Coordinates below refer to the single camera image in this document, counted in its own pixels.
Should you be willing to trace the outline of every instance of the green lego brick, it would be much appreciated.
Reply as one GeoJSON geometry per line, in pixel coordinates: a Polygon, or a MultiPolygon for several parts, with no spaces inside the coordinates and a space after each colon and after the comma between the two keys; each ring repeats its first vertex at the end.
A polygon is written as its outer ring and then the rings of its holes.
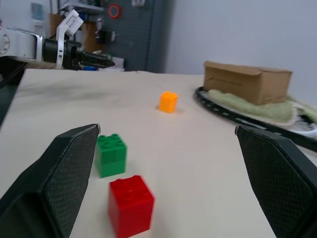
{"type": "Polygon", "coordinates": [[[100,177],[125,172],[127,146],[119,135],[101,135],[97,139],[95,164],[100,177]]]}
{"type": "Polygon", "coordinates": [[[119,161],[108,165],[96,164],[101,178],[123,174],[125,172],[125,161],[119,161]]]}

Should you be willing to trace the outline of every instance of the pegboard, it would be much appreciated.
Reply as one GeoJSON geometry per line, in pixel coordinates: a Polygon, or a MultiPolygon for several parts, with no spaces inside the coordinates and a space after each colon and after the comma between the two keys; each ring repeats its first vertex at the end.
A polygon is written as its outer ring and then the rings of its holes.
{"type": "Polygon", "coordinates": [[[132,0],[109,0],[106,3],[104,28],[115,32],[115,39],[107,43],[106,51],[125,59],[127,71],[157,71],[156,55],[159,33],[162,29],[163,3],[165,0],[146,0],[144,7],[133,7],[132,0]],[[111,4],[121,7],[121,16],[112,19],[108,14],[111,4]]]}

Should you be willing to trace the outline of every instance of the cardboard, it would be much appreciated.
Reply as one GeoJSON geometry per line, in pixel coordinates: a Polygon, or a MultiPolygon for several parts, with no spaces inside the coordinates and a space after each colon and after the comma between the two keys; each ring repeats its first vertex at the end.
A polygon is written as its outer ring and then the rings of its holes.
{"type": "Polygon", "coordinates": [[[94,51],[103,51],[105,49],[105,45],[100,45],[96,42],[97,26],[95,22],[85,21],[81,29],[84,33],[83,46],[86,52],[92,53],[94,51]]]}
{"type": "Polygon", "coordinates": [[[205,62],[204,89],[231,93],[256,105],[286,100],[292,71],[205,62]]]}
{"type": "Polygon", "coordinates": [[[50,13],[50,36],[56,34],[57,27],[64,20],[64,16],[50,13]]]}

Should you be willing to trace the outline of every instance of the toy block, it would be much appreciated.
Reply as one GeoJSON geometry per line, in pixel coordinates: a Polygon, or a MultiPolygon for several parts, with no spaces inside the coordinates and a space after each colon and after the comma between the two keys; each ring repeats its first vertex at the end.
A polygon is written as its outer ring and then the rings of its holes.
{"type": "Polygon", "coordinates": [[[101,135],[97,139],[95,164],[100,177],[105,178],[125,172],[127,146],[117,134],[101,135]]]}
{"type": "Polygon", "coordinates": [[[109,184],[108,215],[117,238],[147,231],[151,226],[154,196],[141,176],[109,184]]]}
{"type": "Polygon", "coordinates": [[[176,109],[177,94],[165,92],[160,97],[159,109],[166,113],[172,113],[176,109]]]}

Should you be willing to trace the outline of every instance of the wall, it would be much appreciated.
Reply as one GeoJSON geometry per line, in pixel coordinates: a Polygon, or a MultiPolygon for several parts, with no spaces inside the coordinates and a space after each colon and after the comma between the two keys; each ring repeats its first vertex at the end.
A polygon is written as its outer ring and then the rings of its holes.
{"type": "MultiPolygon", "coordinates": [[[[43,5],[46,33],[48,34],[50,13],[50,0],[1,0],[0,18],[4,27],[17,27],[24,30],[34,31],[32,22],[31,3],[40,3],[43,5]]],[[[52,0],[53,11],[56,12],[56,0],[52,0]]]]}
{"type": "Polygon", "coordinates": [[[205,60],[294,71],[290,93],[317,106],[315,0],[175,0],[166,73],[202,74],[205,60]]]}

